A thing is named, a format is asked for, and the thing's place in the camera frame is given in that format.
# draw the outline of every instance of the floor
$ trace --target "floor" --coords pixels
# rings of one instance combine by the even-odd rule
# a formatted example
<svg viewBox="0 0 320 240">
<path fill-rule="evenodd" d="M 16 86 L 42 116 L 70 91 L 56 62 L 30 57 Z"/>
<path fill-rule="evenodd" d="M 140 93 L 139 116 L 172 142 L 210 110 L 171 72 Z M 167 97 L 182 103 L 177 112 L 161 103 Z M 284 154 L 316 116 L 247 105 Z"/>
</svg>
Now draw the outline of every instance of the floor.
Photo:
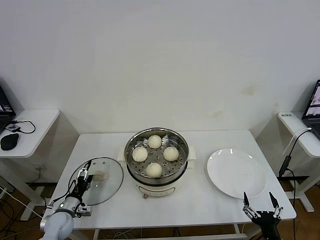
<svg viewBox="0 0 320 240">
<path fill-rule="evenodd" d="M 285 191 L 292 190 L 288 181 L 281 181 L 281 185 Z M 42 194 L 43 197 L 50 197 L 53 193 L 55 187 L 47 186 Z M 18 198 L 23 203 L 27 204 L 28 199 L 23 196 L 19 191 L 15 190 L 13 195 Z M 299 200 L 295 202 L 295 208 L 297 212 L 296 218 L 296 239 L 297 240 L 320 240 L 320 187 L 315 185 L 306 192 L 307 197 L 311 201 L 315 212 L 306 212 Z M 19 220 L 23 206 L 6 195 L 4 200 L 12 205 L 14 209 L 14 219 Z M 8 218 L 5 213 L 12 218 L 13 212 L 11 208 L 4 202 L 0 201 L 3 209 L 0 208 L 0 230 L 5 228 L 6 231 L 0 232 L 0 240 L 3 240 L 6 236 L 18 233 L 27 229 L 32 229 L 22 232 L 20 234 L 10 236 L 5 238 L 6 240 L 38 240 L 43 236 L 43 233 L 39 229 L 40 218 L 35 217 L 35 214 L 32 215 L 33 219 L 24 222 L 13 222 L 10 225 L 7 225 L 11 222 L 11 219 Z M 43 212 L 43 207 L 37 207 L 35 211 L 39 214 Z M 250 224 L 244 226 L 244 231 L 250 227 Z M 281 237 L 284 240 L 293 240 L 293 221 L 281 221 L 278 225 L 278 230 Z M 116 229 L 116 232 L 124 232 L 126 229 Z M 88 237 L 92 238 L 94 235 L 93 230 L 83 231 Z M 172 237 L 172 236 L 199 236 L 199 235 L 215 235 L 215 234 L 231 234 L 235 233 L 233 225 L 222 225 L 222 226 L 197 226 L 197 227 L 179 227 L 177 229 L 173 227 L 166 228 L 144 228 L 142 231 L 143 238 L 156 238 L 156 237 Z M 99 234 L 99 239 L 113 239 L 115 235 L 114 230 L 101 230 Z M 119 236 L 119 239 L 123 238 L 140 238 L 141 230 L 132 229 L 126 235 L 122 234 Z"/>
</svg>

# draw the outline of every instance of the white wall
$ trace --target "white wall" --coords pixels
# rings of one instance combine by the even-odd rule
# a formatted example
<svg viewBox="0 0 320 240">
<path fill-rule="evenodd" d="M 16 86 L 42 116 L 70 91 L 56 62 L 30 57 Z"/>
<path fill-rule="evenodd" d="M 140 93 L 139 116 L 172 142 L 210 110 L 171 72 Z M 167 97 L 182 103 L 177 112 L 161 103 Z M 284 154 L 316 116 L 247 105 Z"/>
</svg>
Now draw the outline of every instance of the white wall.
<svg viewBox="0 0 320 240">
<path fill-rule="evenodd" d="M 302 111 L 320 76 L 319 9 L 318 0 L 3 0 L 0 75 L 23 108 L 60 109 L 79 133 L 250 129 L 278 161 L 286 142 L 273 116 Z"/>
</svg>

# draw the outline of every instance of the white plate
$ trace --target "white plate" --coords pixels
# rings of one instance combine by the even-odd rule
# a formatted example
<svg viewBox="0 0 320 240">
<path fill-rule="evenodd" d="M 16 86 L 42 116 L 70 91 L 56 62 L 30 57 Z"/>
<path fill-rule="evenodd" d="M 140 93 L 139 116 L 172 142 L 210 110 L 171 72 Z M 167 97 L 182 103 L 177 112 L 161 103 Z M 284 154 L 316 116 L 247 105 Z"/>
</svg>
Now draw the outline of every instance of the white plate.
<svg viewBox="0 0 320 240">
<path fill-rule="evenodd" d="M 254 198 L 266 187 L 264 170 L 243 151 L 220 149 L 210 156 L 206 167 L 214 185 L 234 198 L 243 199 L 244 192 L 248 198 Z"/>
</svg>

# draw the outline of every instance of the steamed bun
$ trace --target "steamed bun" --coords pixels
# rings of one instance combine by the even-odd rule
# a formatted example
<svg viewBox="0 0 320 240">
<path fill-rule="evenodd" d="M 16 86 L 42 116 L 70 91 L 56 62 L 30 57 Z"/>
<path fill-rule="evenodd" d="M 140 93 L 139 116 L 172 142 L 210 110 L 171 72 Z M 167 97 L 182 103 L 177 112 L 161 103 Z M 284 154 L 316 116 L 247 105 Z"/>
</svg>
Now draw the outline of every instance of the steamed bun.
<svg viewBox="0 0 320 240">
<path fill-rule="evenodd" d="M 143 162 L 148 157 L 148 151 L 143 146 L 139 146 L 133 150 L 132 157 L 136 162 Z"/>
<path fill-rule="evenodd" d="M 151 178 L 159 178 L 162 175 L 162 167 L 158 163 L 150 163 L 145 169 L 145 174 Z"/>
<path fill-rule="evenodd" d="M 167 161 L 175 161 L 179 157 L 179 151 L 173 146 L 167 147 L 163 152 L 163 157 Z"/>
<path fill-rule="evenodd" d="M 162 144 L 162 138 L 158 135 L 152 135 L 148 138 L 148 145 L 152 149 L 158 149 L 160 148 Z"/>
</svg>

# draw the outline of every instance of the laptop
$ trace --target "laptop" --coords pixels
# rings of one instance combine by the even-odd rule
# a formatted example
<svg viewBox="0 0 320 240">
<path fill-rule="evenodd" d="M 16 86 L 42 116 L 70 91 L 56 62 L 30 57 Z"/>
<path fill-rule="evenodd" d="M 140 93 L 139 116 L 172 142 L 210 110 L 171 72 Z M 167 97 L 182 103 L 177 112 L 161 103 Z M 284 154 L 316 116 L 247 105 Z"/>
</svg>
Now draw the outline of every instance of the laptop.
<svg viewBox="0 0 320 240">
<path fill-rule="evenodd" d="M 312 128 L 313 133 L 320 139 L 320 80 L 316 82 L 309 104 L 302 116 L 302 121 Z"/>
<path fill-rule="evenodd" d="M 0 133 L 16 116 L 16 113 L 10 105 L 3 89 L 0 86 Z"/>
</svg>

